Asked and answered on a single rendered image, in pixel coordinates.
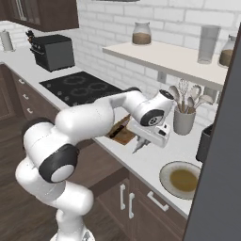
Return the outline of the dark brown wall cupboard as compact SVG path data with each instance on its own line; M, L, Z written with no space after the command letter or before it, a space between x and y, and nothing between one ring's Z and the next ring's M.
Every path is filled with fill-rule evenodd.
M0 21L42 32L79 27L76 0L0 0Z

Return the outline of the grey round plate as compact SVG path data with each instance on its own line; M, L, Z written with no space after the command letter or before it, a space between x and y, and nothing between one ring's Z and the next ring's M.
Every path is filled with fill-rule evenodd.
M196 178L199 180L201 174L201 169L191 163L184 161L174 161L167 163L164 167L161 168L159 172L159 181L161 185L173 196L183 199L183 200L192 200L196 192L196 188L191 192L185 192L177 189L170 182L170 174L176 169L186 169L192 172Z

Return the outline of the metal whisk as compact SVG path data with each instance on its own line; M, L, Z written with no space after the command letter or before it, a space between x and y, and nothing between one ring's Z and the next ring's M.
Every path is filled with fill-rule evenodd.
M178 84L178 89L180 90L182 96L182 112L185 112L185 95L188 91L189 82L185 79L181 79Z

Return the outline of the brown open drawer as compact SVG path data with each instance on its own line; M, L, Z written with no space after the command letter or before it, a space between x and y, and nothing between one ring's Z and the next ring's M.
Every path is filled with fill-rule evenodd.
M129 171L92 139L77 144L78 163L70 181L90 189L95 197L128 177Z

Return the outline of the grey utensil pot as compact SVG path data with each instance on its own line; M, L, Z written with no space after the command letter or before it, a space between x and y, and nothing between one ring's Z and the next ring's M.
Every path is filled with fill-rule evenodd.
M182 113L178 107L174 108L173 131L181 136L188 135L194 125L196 110L192 108L187 113Z

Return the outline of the grey fridge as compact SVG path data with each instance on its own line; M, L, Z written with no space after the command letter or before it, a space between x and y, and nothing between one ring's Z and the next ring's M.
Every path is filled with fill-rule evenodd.
M183 241L241 241L241 25Z

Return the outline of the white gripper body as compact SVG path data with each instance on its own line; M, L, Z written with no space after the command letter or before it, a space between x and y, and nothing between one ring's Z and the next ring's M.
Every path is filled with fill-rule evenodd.
M165 121L163 124L145 127L135 120L130 120L127 124L127 129L161 148L164 148L169 141L170 126Z

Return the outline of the brown drawer front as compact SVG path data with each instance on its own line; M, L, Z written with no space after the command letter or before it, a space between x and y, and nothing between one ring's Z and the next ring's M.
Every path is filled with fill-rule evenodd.
M135 187L140 191L140 193L147 199L150 203L152 209L158 213L162 218L166 219L172 225L177 226L181 231L185 229L187 219L179 214L168 202L160 198L156 193L153 193L153 196L163 205L167 204L169 209L167 212L162 211L155 203L153 203L148 197L147 194L152 191L147 187L143 182L141 182L137 177L133 179Z

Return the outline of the brown cupboard door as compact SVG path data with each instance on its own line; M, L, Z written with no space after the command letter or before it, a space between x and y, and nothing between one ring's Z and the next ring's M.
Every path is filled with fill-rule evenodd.
M125 184L124 203L125 209L121 210L120 206L120 186ZM104 194L97 198L98 202L103 206L106 212L114 219L126 235L129 235L129 180L124 179L120 183L111 187Z
M133 204L135 241L178 241L164 217L169 206L145 197L133 185L130 190L136 195Z

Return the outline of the small grey spoon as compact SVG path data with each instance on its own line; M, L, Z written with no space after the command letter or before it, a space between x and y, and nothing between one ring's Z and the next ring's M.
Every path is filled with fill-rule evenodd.
M192 97L187 98L187 105L188 105L187 113L190 114L194 110L194 105L195 105L195 102Z

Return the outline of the black knife block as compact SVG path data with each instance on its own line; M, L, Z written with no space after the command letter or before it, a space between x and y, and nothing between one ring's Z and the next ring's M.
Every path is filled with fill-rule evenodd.
M32 30L28 30L27 32L25 32L25 34L27 35L28 41L31 44L31 46L34 47L35 36L34 36L34 33L32 32Z

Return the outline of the brown base drawer cabinet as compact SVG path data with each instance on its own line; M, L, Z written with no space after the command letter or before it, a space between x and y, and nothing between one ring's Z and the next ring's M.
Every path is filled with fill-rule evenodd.
M28 120L36 117L44 117L51 121L55 120L58 110L23 80L21 76L5 64L0 64L0 75L7 84L8 94L17 116L25 117ZM18 79L22 79L25 84L22 85ZM26 100L23 94L26 94L29 99ZM30 108L33 114L29 114L26 110L27 108Z

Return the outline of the pale wall shelf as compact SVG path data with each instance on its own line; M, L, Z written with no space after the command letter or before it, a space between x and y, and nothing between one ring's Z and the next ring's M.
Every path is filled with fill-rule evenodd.
M200 64L197 50L163 42L125 42L104 47L103 52L217 91L222 91L227 74L227 69L217 65L217 55L211 64Z

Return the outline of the black countertop appliance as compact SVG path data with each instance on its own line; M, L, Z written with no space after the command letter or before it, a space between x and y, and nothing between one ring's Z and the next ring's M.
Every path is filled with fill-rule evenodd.
M204 163L206 160L208 148L210 145L210 137L212 134L212 129L213 129L213 125L209 125L206 128L204 128L201 132L200 143L196 154L196 159L199 162Z

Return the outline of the grey ladle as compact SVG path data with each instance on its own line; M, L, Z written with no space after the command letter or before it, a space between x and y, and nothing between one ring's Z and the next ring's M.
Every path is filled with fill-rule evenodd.
M195 109L197 109L201 104L213 104L214 100L211 96L209 95L202 95L199 97L198 102L194 106Z

